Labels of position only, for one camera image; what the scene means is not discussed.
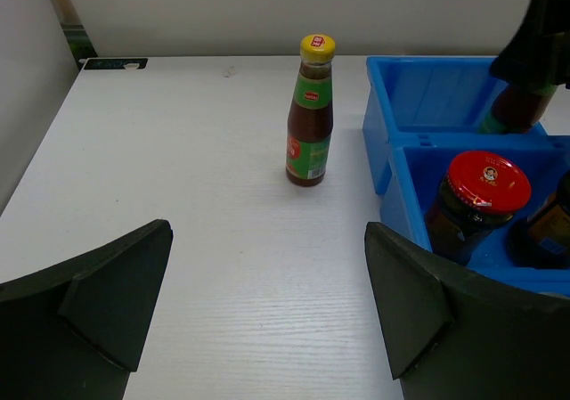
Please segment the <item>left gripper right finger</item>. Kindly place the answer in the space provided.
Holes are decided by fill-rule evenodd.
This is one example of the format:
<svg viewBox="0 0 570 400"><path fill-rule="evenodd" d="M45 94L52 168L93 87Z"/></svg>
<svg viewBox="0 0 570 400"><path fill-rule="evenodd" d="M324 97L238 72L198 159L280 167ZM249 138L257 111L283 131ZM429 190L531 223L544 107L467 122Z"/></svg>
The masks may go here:
<svg viewBox="0 0 570 400"><path fill-rule="evenodd" d="M364 245L405 398L568 398L567 299L484 277L381 223L367 224Z"/></svg>

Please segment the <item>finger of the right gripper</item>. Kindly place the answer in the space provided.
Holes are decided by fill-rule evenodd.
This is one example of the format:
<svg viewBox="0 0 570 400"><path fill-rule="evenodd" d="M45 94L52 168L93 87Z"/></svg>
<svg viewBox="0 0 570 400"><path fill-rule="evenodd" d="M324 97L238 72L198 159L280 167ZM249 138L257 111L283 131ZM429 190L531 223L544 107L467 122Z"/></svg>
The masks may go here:
<svg viewBox="0 0 570 400"><path fill-rule="evenodd" d="M530 0L489 73L527 89L569 86L569 0Z"/></svg>

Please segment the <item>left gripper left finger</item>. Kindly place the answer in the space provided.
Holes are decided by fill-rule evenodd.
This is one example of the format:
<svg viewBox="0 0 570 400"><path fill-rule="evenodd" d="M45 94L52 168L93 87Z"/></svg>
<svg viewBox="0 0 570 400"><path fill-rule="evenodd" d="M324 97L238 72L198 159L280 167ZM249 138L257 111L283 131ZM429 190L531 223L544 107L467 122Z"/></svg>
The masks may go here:
<svg viewBox="0 0 570 400"><path fill-rule="evenodd" d="M156 219L1 285L3 399L120 399L137 371L173 243Z"/></svg>

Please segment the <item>red-lid chili jar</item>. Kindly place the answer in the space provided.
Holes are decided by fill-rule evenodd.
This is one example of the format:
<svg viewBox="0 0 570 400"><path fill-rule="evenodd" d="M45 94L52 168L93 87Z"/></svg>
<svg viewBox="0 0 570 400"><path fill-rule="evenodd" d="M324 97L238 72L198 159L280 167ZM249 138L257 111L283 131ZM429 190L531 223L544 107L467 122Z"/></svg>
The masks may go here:
<svg viewBox="0 0 570 400"><path fill-rule="evenodd" d="M569 172L539 208L513 224L507 246L509 257L518 266L569 267Z"/></svg>
<svg viewBox="0 0 570 400"><path fill-rule="evenodd" d="M476 248L509 223L532 195L521 168L489 151L453 158L424 216L432 251L467 265Z"/></svg>

